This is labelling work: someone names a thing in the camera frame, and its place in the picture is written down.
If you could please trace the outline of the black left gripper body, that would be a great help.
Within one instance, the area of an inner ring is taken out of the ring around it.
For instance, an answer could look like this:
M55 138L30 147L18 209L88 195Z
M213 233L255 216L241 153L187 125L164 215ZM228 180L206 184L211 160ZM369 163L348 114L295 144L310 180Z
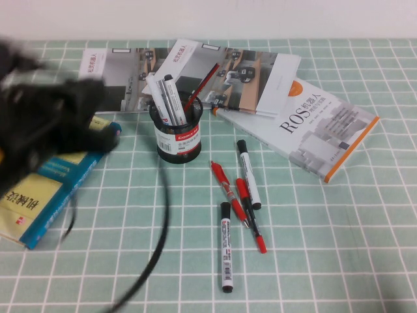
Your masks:
M76 114L65 82L3 88L3 168L37 168L61 149L72 127L89 128L94 114Z

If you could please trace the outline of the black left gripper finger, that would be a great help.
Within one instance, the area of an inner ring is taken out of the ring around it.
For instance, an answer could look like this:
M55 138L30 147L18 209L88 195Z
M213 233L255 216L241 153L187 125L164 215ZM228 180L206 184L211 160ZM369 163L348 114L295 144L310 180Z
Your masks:
M76 114L95 114L105 100L105 84L101 78L66 80L70 107Z
M62 153L109 153L119 143L118 130L113 126L106 126L102 130L87 127L72 127L63 137Z

